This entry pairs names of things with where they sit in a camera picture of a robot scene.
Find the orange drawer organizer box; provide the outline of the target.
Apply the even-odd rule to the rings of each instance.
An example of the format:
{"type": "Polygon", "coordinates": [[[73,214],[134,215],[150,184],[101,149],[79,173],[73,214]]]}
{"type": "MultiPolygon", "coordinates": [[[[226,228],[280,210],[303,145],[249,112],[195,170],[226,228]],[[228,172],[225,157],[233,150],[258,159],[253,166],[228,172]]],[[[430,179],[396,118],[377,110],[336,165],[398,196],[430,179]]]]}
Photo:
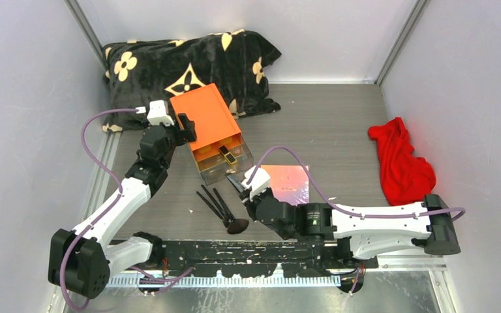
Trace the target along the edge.
{"type": "Polygon", "coordinates": [[[214,83],[177,95],[170,102],[176,113],[185,113],[195,122],[197,140],[189,143],[191,153],[230,136],[241,135],[240,128],[214,83]]]}

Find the clear drawer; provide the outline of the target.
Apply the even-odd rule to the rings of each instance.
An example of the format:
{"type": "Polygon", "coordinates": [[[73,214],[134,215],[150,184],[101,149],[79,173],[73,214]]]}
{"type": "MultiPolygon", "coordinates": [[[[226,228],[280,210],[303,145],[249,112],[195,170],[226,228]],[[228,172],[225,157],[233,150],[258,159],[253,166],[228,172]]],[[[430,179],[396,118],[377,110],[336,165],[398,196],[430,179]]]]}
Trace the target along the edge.
{"type": "Polygon", "coordinates": [[[242,135],[234,135],[192,152],[204,185],[223,180],[228,174],[250,169],[254,157],[242,135]]]}

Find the black gold lipstick case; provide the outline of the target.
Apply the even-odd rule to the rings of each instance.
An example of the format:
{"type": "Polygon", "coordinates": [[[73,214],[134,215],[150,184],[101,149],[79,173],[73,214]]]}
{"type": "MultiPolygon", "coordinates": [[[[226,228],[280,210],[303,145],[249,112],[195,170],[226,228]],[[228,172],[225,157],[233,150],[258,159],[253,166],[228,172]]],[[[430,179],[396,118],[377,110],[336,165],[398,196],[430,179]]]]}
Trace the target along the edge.
{"type": "Polygon", "coordinates": [[[225,145],[221,145],[219,147],[219,151],[221,155],[224,157],[227,164],[233,165],[237,163],[237,158],[230,152],[230,150],[225,145]]]}

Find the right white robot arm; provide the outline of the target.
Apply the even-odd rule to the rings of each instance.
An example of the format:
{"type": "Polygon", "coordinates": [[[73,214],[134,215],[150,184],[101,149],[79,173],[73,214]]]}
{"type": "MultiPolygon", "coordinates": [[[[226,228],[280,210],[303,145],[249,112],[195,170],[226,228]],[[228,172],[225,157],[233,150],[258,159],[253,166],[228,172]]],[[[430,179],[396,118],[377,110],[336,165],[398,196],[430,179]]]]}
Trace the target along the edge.
{"type": "Polygon", "coordinates": [[[435,256],[461,252],[453,221],[462,208],[450,208],[437,194],[421,201],[389,207],[291,205],[274,197],[270,188],[243,200],[249,216],[281,239],[337,242],[336,259],[346,268],[379,254],[421,248],[435,256]]]}

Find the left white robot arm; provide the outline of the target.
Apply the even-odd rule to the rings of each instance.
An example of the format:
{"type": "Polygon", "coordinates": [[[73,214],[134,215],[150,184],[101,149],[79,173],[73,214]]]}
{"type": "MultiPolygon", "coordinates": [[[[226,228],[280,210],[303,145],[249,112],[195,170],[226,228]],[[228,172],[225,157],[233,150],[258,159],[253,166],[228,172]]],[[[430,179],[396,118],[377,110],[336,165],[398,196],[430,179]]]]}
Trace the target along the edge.
{"type": "Polygon", "coordinates": [[[96,298],[109,279],[132,266],[160,267],[165,258],[162,239],[139,231],[112,245],[122,225],[147,203],[167,179],[175,148],[196,141],[195,123],[180,113],[169,125],[151,123],[144,130],[136,162],[125,178],[114,177],[117,190],[72,230],[57,230],[51,239],[48,281],[62,291],[96,298]]]}

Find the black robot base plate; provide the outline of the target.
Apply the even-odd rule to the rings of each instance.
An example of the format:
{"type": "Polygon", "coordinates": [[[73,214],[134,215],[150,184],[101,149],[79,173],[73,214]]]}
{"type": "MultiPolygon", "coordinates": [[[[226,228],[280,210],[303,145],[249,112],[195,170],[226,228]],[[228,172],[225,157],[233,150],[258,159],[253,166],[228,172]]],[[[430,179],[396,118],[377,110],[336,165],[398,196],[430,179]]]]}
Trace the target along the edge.
{"type": "Polygon", "coordinates": [[[342,244],[292,241],[163,241],[158,256],[140,265],[145,270],[181,274],[192,267],[196,277],[217,273],[232,278],[273,276],[277,268],[284,278],[349,275],[361,265],[379,266],[377,258],[355,260],[342,244]]]}

